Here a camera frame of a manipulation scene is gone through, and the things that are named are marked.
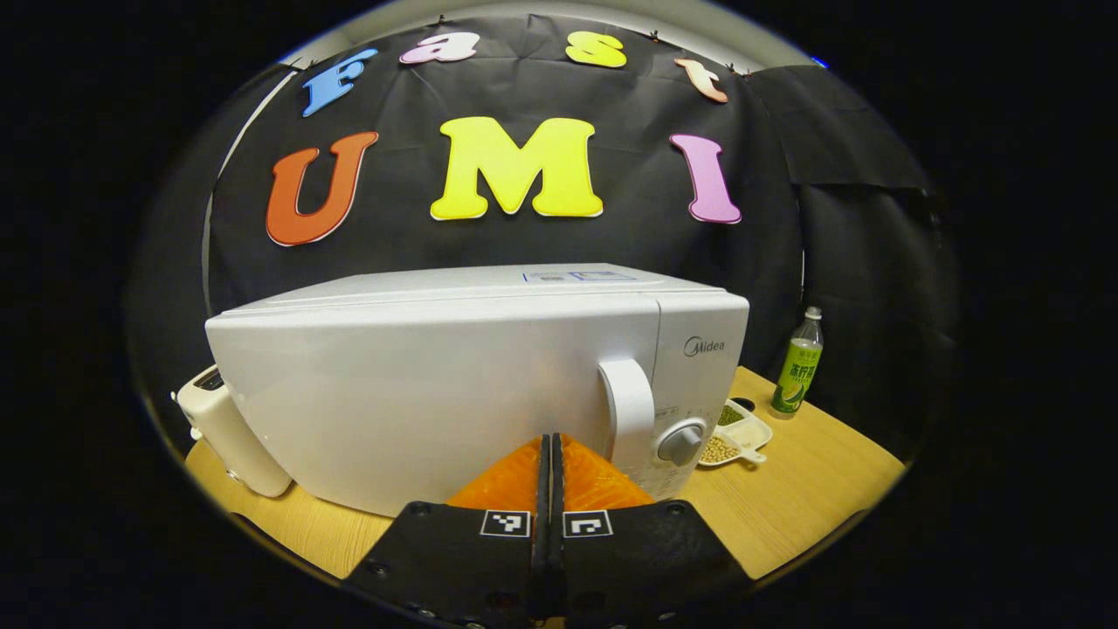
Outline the green drink bottle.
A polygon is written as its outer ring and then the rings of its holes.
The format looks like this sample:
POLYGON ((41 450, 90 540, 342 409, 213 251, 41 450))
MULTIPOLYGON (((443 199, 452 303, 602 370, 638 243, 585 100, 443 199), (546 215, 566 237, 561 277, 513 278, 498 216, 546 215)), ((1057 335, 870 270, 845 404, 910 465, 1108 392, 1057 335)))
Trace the green drink bottle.
POLYGON ((822 315, 821 308, 807 307, 805 318, 788 340, 785 361, 769 402, 775 417, 793 418, 798 414, 811 389, 824 347, 822 315))

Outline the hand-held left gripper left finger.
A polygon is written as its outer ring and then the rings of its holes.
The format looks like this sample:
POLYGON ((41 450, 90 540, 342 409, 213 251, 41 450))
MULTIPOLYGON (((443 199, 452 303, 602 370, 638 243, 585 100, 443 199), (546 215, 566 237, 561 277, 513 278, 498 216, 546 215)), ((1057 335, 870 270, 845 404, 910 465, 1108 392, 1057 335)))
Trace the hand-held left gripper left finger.
POLYGON ((424 626, 542 629, 551 616, 551 437, 536 439, 534 508, 409 502, 345 590, 424 626))

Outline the white microwave oven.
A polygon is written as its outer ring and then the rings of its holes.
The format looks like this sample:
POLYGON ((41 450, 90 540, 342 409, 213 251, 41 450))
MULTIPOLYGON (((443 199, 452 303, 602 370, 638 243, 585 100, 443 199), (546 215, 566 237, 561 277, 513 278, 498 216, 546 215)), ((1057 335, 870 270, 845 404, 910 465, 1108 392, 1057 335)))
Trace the white microwave oven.
POLYGON ((741 295, 570 263, 348 276, 206 322, 216 366, 311 496, 392 516, 566 433, 676 496, 742 358, 741 295))

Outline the white toaster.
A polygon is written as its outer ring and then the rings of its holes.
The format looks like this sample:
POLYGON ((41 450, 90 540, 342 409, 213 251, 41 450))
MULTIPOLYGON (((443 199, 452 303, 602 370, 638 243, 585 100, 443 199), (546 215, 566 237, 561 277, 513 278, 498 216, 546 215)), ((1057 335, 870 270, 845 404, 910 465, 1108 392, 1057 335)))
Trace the white toaster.
POLYGON ((267 498, 288 490, 291 475, 256 437, 217 365, 181 385, 173 401, 191 426, 191 437, 210 447, 235 482, 267 498))

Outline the black backdrop cloth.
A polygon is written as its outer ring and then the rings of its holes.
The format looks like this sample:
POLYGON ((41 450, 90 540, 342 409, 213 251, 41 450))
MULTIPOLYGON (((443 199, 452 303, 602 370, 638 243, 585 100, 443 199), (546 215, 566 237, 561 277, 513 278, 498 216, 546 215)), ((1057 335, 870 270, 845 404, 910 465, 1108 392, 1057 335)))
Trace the black backdrop cloth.
POLYGON ((724 287, 751 304, 742 365, 775 379, 803 309, 825 347, 808 402, 899 460, 948 407, 956 266, 942 196, 894 128, 808 63, 739 75, 616 25, 463 17, 276 64, 193 139, 146 215, 125 294, 133 381, 153 418, 212 358, 203 320, 359 273, 612 263, 724 287), (593 127, 594 218, 500 207, 439 220, 452 120, 523 146, 547 120, 593 127))

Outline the white divided bean dish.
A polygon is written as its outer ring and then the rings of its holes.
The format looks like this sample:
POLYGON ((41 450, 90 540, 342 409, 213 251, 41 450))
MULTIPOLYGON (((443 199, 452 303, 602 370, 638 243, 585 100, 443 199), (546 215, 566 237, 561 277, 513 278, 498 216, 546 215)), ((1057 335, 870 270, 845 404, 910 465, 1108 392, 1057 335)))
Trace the white divided bean dish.
POLYGON ((738 460, 762 465, 768 457, 760 450, 773 435, 770 426, 752 413, 752 407, 743 404, 743 398, 728 398, 698 463, 710 468, 738 460))

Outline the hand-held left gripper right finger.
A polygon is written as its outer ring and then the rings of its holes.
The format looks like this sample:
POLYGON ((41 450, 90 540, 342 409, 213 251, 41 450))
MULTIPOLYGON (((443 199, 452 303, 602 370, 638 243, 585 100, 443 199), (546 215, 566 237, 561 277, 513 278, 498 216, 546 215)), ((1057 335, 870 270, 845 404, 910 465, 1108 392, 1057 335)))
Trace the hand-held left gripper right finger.
POLYGON ((567 628, 718 625, 754 580, 691 502, 569 509, 562 435, 550 437, 550 613, 567 628))

